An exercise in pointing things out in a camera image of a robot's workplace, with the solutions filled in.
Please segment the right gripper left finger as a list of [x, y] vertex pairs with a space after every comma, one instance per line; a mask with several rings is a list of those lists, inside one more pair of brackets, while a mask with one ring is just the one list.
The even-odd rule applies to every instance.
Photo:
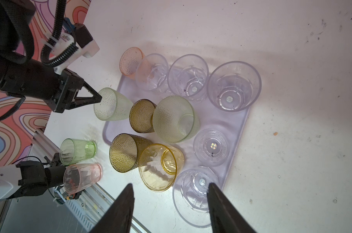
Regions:
[[90, 233], [129, 233], [134, 202], [133, 185], [129, 183]]

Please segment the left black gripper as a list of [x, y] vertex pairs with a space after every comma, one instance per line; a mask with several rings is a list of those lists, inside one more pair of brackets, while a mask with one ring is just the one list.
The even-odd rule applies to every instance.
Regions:
[[[84, 87], [91, 97], [78, 97]], [[0, 56], [0, 91], [14, 97], [43, 100], [52, 111], [63, 113], [90, 104], [100, 103], [102, 96], [75, 72], [65, 69], [58, 75], [53, 68], [30, 60], [17, 64]]]

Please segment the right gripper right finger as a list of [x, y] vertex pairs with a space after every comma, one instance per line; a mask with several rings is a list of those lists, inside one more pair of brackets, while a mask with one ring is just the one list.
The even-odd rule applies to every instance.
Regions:
[[213, 233], [256, 232], [215, 183], [209, 184], [207, 200]]

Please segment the light green glass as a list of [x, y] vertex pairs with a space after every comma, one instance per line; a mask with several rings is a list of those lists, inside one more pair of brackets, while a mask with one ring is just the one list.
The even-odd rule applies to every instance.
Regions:
[[94, 113], [102, 121], [118, 121], [129, 118], [133, 102], [118, 91], [105, 87], [99, 91], [102, 100], [94, 104]]

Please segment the dark olive glass back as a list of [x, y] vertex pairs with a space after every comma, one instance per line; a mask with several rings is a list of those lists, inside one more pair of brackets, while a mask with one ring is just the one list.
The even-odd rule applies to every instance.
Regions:
[[148, 99], [138, 100], [130, 110], [129, 123], [132, 129], [141, 134], [153, 133], [153, 114], [157, 105]]

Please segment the dark olive glass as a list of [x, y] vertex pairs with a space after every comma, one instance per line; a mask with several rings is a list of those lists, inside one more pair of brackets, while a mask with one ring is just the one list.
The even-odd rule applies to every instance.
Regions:
[[129, 123], [132, 129], [141, 134], [153, 133], [153, 114], [157, 105], [148, 99], [138, 100], [130, 110]]
[[109, 159], [113, 168], [120, 173], [126, 173], [138, 168], [138, 163], [143, 151], [153, 142], [147, 138], [119, 134], [114, 138], [109, 150]]

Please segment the peach pink glass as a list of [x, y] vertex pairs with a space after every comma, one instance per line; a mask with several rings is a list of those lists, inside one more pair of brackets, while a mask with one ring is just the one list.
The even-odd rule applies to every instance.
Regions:
[[121, 56], [119, 69], [124, 76], [135, 79], [135, 73], [139, 64], [145, 57], [144, 53], [138, 47], [128, 48]]

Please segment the dark olive glass front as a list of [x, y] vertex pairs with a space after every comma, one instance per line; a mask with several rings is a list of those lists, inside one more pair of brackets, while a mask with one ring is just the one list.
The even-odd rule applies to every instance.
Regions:
[[120, 173], [126, 173], [138, 168], [138, 163], [143, 151], [153, 142], [147, 138], [119, 134], [114, 138], [109, 150], [109, 159], [113, 168]]

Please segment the yellow glass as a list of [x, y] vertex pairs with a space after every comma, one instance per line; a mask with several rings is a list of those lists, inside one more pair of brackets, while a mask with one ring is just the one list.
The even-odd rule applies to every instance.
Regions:
[[163, 192], [173, 185], [184, 164], [184, 154], [180, 149], [152, 144], [142, 152], [138, 168], [147, 188], [154, 192]]

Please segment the small clear glass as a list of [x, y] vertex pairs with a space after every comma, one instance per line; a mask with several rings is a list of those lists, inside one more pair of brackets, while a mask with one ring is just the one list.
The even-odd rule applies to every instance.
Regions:
[[222, 132], [205, 129], [195, 136], [193, 151], [202, 164], [217, 167], [226, 161], [229, 155], [229, 144]]

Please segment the pale green glass front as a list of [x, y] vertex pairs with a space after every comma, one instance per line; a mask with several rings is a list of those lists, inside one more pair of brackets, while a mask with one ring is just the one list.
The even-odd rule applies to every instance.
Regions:
[[191, 139], [200, 129], [200, 120], [193, 106], [180, 96], [161, 100], [153, 113], [152, 123], [157, 136], [167, 143]]

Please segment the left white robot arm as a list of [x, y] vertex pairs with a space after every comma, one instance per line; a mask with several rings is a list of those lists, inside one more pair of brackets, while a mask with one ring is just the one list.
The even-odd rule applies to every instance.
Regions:
[[[3, 121], [12, 116], [27, 97], [44, 101], [55, 113], [99, 103], [102, 96], [75, 72], [68, 69], [56, 74], [53, 68], [31, 59], [24, 64], [0, 56], [0, 91], [19, 100], [0, 116]], [[0, 201], [40, 196], [48, 189], [61, 185], [65, 167], [53, 164], [50, 168], [39, 160], [17, 159], [0, 167]]]

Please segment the lavender plastic tray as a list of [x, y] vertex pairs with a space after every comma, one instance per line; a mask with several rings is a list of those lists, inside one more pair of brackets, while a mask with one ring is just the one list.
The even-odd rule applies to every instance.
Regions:
[[[158, 104], [162, 99], [165, 98], [165, 96], [155, 95], [151, 92], [146, 92], [139, 89], [134, 80], [125, 76], [121, 77], [117, 91], [125, 95], [133, 103], [141, 99], [148, 99], [153, 103]], [[221, 111], [213, 106], [209, 99], [205, 99], [200, 103], [191, 103], [191, 105], [193, 106], [200, 120], [199, 131], [206, 129], [217, 130], [221, 132], [227, 139], [227, 145], [229, 148], [229, 155], [227, 159], [221, 165], [211, 167], [211, 170], [218, 177], [220, 187], [224, 188], [229, 170], [231, 168], [231, 164], [235, 157], [237, 145], [247, 120], [249, 110], [246, 109], [234, 113]], [[119, 121], [107, 121], [103, 128], [102, 137], [107, 145], [111, 145], [113, 139], [121, 133], [138, 135], [145, 137], [154, 143], [169, 145], [169, 142], [161, 140], [156, 133], [139, 134], [135, 132], [131, 128], [128, 119]]]

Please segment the aluminium front rail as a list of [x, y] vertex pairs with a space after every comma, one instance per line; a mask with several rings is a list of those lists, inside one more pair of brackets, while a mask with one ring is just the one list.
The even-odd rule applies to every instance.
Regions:
[[[43, 158], [47, 156], [52, 160], [60, 146], [53, 143], [44, 135], [45, 128], [34, 130], [29, 155]], [[61, 186], [48, 189], [45, 194], [32, 198], [32, 204], [41, 207], [37, 211], [51, 225], [46, 226], [48, 233], [84, 233], [88, 232], [98, 223], [105, 212], [114, 203], [113, 198], [98, 183], [81, 192], [77, 199], [63, 197], [64, 188]], [[130, 233], [150, 233], [139, 220], [132, 219]]]

